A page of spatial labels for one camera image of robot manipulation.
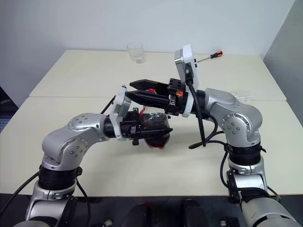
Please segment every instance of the black cable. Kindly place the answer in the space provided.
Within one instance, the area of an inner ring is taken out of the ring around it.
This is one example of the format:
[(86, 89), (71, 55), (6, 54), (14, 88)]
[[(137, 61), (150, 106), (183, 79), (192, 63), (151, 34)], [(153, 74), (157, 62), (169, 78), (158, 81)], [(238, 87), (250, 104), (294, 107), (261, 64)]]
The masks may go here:
[(205, 141), (205, 135), (204, 135), (204, 127), (203, 127), (203, 121), (202, 121), (202, 114), (201, 114), (201, 110), (200, 110), (200, 104), (196, 95), (196, 91), (194, 89), (193, 86), (193, 82), (192, 81), (187, 81), (187, 86), (194, 98), (194, 102), (196, 104), (196, 114), (197, 114), (197, 118), (198, 118), (198, 122), (199, 122), (199, 130), (200, 130), (200, 136), (201, 136), (201, 140), (202, 140), (202, 145), (203, 147), (206, 146), (206, 141)]
[(76, 181), (77, 181), (77, 186), (79, 187), (80, 191), (82, 192), (82, 194), (86, 198), (86, 202), (87, 202), (87, 219), (86, 219), (85, 226), (90, 227), (90, 225), (89, 225), (89, 223), (90, 223), (90, 202), (89, 202), (89, 198), (88, 198), (87, 194), (85, 193), (84, 189), (82, 188), (82, 186), (80, 185), (78, 179), (76, 179)]
[[(209, 142), (210, 141), (210, 139), (212, 138), (212, 137), (214, 137), (215, 135), (218, 135), (218, 134), (222, 134), (222, 133), (224, 133), (223, 131), (217, 131), (217, 132), (215, 132), (215, 133), (211, 133), (205, 140), (206, 140), (206, 143), (214, 143), (214, 142)], [(197, 148), (197, 147), (200, 147), (202, 145), (202, 142), (198, 142), (198, 143), (195, 143), (195, 144), (192, 144), (192, 145), (190, 145), (188, 148), (189, 149), (195, 149), (195, 148)]]
[(101, 111), (100, 114), (104, 114), (104, 112), (109, 108), (109, 106), (112, 104), (112, 102), (114, 101), (116, 96), (114, 96), (110, 101), (109, 103), (104, 107), (104, 109)]
[(214, 135), (215, 135), (215, 133), (217, 132), (217, 130), (218, 130), (218, 121), (215, 119), (215, 117), (214, 116), (212, 116), (211, 114), (207, 114), (206, 113), (206, 115), (209, 117), (209, 118), (211, 118), (212, 120), (213, 120), (213, 122), (214, 122), (214, 129), (213, 129), (213, 131), (209, 134), (209, 136), (205, 139), (206, 140), (206, 142), (208, 141), (208, 140), (210, 140), (212, 137), (214, 137)]
[(275, 195), (274, 197), (276, 197), (276, 200), (278, 202), (281, 202), (281, 197), (278, 193), (276, 193), (273, 189), (271, 189), (269, 186), (267, 186), (267, 188)]
[(3, 206), (3, 208), (0, 211), (0, 217), (2, 216), (3, 212), (7, 209), (7, 207), (9, 206), (9, 204), (13, 201), (13, 199), (19, 194), (19, 192), (25, 188), (25, 186), (27, 186), (32, 180), (34, 180), (36, 177), (38, 176), (38, 172), (35, 173), (34, 175), (32, 175), (27, 181), (25, 181), (15, 192), (14, 194), (11, 195), (11, 197), (9, 198), (9, 200), (5, 203), (5, 205)]

